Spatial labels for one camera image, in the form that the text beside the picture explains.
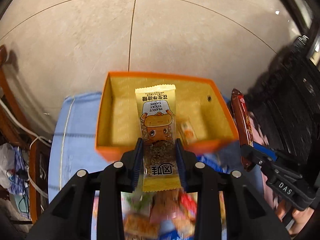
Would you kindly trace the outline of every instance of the blurred snacks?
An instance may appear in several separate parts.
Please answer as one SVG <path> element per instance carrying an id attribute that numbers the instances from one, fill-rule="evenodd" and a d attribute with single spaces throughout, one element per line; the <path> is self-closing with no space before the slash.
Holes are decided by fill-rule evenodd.
<path id="1" fill-rule="evenodd" d="M 179 190 L 159 191 L 154 197 L 154 206 L 150 215 L 151 223 L 160 223 L 176 217 L 184 217 L 178 204 Z"/>
<path id="2" fill-rule="evenodd" d="M 226 208 L 224 205 L 223 191 L 219 191 L 219 202 L 220 202 L 221 224 L 224 224 L 226 222 Z"/>
<path id="3" fill-rule="evenodd" d="M 172 222 L 181 238 L 188 238 L 194 235 L 195 225 L 189 219 L 174 218 Z"/>
<path id="4" fill-rule="evenodd" d="M 121 192 L 121 207 L 123 214 L 138 213 L 146 217 L 150 216 L 153 193 L 143 192 L 142 182 L 143 175 L 139 177 L 138 185 L 134 192 Z"/>
<path id="5" fill-rule="evenodd" d="M 141 237 L 141 236 L 125 234 L 124 235 L 124 240 L 146 240 L 146 239 L 144 237 Z"/>
<path id="6" fill-rule="evenodd" d="M 192 199 L 198 203 L 198 192 L 192 192 L 192 193 L 188 193 L 188 195 L 190 195 L 192 197 Z"/>
<path id="7" fill-rule="evenodd" d="M 151 224 L 148 218 L 137 214 L 129 214 L 124 221 L 124 232 L 139 237 L 157 239 L 159 229 L 159 224 Z"/>
<path id="8" fill-rule="evenodd" d="M 195 221 L 197 216 L 197 202 L 192 198 L 192 195 L 182 192 L 179 196 L 179 203 L 185 216 L 189 220 Z"/>

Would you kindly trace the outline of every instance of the white cable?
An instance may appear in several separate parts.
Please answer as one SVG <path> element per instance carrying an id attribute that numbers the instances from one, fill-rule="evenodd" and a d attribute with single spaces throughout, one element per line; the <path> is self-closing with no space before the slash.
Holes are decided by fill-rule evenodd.
<path id="1" fill-rule="evenodd" d="M 15 123 L 16 126 L 20 127 L 22 130 L 27 132 L 28 134 L 31 134 L 32 136 L 36 137 L 36 139 L 32 142 L 34 143 L 36 140 L 40 140 L 43 144 L 47 145 L 48 147 L 51 147 L 50 144 L 46 143 L 45 141 L 52 143 L 52 140 L 47 139 L 46 137 L 43 136 L 38 136 L 36 133 L 33 131 L 30 131 L 28 128 L 25 128 L 21 123 L 18 122 L 18 120 L 13 116 L 13 114 L 10 112 L 8 107 L 5 105 L 5 103 L 0 99 L 0 105 L 3 107 L 3 109 L 7 112 L 7 114 L 10 116 L 12 121 Z"/>
<path id="2" fill-rule="evenodd" d="M 47 138 L 46 137 L 44 137 L 44 136 L 38 136 L 36 139 L 34 139 L 33 141 L 32 141 L 32 143 L 30 144 L 30 149 L 29 150 L 31 150 L 31 146 L 36 142 L 36 140 L 40 140 L 40 139 L 43 139 L 43 140 L 47 140 Z"/>
<path id="3" fill-rule="evenodd" d="M 61 143 L 61 155 L 60 155 L 60 172 L 59 172 L 59 188 L 60 188 L 60 190 L 62 189 L 62 159 L 63 159 L 64 139 L 66 137 L 67 126 L 68 126 L 68 121 L 69 121 L 69 117 L 70 117 L 70 113 L 71 113 L 71 108 L 72 108 L 72 105 L 73 105 L 75 100 L 76 99 L 73 98 L 73 100 L 72 100 L 72 102 L 70 104 L 68 117 L 67 117 L 67 120 L 66 120 L 66 125 L 65 125 L 64 131 L 63 131 L 63 137 L 62 137 L 62 143 Z"/>
<path id="4" fill-rule="evenodd" d="M 37 184 L 31 179 L 30 174 L 29 174 L 29 167 L 27 167 L 27 172 L 28 172 L 28 178 L 31 183 L 31 185 L 35 188 L 36 191 L 40 193 L 40 195 L 44 196 L 45 198 L 49 199 L 49 196 L 47 193 L 45 193 L 42 189 L 40 189 Z"/>
<path id="5" fill-rule="evenodd" d="M 43 179 L 43 180 L 45 180 L 45 170 L 44 170 L 44 168 L 42 168 L 41 166 L 40 166 L 40 169 L 42 170 L 42 172 L 43 172 L 43 174 L 44 174 L 44 178 L 41 178 L 41 179 Z"/>

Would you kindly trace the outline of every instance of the candy wrapper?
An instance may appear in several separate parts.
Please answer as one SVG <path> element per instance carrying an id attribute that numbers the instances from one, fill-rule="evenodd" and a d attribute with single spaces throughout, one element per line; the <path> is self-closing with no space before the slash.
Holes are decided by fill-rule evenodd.
<path id="1" fill-rule="evenodd" d="M 181 187 L 174 151 L 175 85 L 135 90 L 144 142 L 143 191 Z"/>
<path id="2" fill-rule="evenodd" d="M 149 218 L 137 214 L 129 214 L 124 221 L 124 232 L 130 235 L 157 239 L 159 229 L 160 224 L 152 224 L 149 222 Z"/>

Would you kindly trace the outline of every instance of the tile floor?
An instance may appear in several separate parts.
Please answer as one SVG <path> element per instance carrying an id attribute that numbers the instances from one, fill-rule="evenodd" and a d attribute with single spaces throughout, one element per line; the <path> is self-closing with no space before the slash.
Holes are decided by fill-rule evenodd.
<path id="1" fill-rule="evenodd" d="M 48 133 L 64 98 L 102 90 L 108 71 L 206 77 L 229 96 L 297 35 L 279 0 L 13 0 L 0 20 L 9 84 Z"/>

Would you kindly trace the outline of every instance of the pile of snacks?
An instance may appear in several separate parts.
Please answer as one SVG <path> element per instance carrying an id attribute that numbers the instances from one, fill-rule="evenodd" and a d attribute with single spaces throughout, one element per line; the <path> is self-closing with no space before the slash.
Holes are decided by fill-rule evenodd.
<path id="1" fill-rule="evenodd" d="M 158 191 L 154 193 L 152 203 L 150 216 L 132 212 L 124 214 L 126 239 L 158 239 L 160 223 L 164 220 L 172 221 L 181 239 L 193 236 L 197 209 L 196 193 L 187 194 L 181 188 Z"/>

